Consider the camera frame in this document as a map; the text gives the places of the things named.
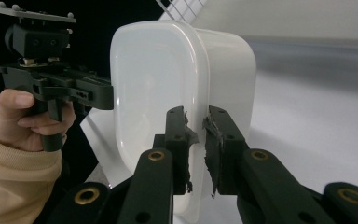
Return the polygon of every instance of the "white plastic container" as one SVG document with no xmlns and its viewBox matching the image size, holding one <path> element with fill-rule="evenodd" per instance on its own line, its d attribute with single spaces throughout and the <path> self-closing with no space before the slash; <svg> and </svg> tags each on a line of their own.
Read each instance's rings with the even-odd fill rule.
<svg viewBox="0 0 358 224">
<path fill-rule="evenodd" d="M 175 196 L 173 208 L 176 215 L 196 223 L 205 166 L 202 121 L 208 115 L 208 105 L 218 106 L 230 113 L 245 137 L 248 135 L 255 91 L 252 50 L 237 35 L 198 30 L 179 21 L 143 21 L 115 32 L 110 60 L 114 122 L 104 122 L 114 124 L 117 145 L 94 148 L 107 178 L 117 176 L 109 163 L 117 158 L 107 159 L 115 153 L 101 150 L 118 150 L 133 173 L 142 152 L 152 148 L 155 134 L 165 132 L 167 111 L 182 105 L 187 126 L 198 134 L 200 142 L 190 148 L 193 191 Z M 95 114 L 92 119 L 98 123 Z M 91 132 L 87 125 L 82 127 L 88 137 L 93 133 L 111 137 L 95 130 L 95 125 Z"/>
</svg>

